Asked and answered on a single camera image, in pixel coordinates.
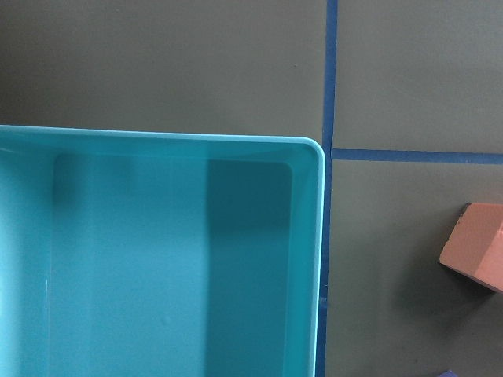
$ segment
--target turquoise container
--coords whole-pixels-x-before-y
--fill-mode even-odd
[[[0,126],[0,375],[311,377],[302,137]]]

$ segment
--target gray surface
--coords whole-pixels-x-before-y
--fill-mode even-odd
[[[339,148],[503,152],[503,2],[339,0]]]
[[[327,376],[503,371],[503,296],[438,264],[465,203],[503,203],[503,167],[335,161]]]
[[[0,123],[321,139],[325,1],[0,5]]]

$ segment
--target red block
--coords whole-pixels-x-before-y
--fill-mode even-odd
[[[503,293],[503,205],[472,203],[457,221],[440,263]]]

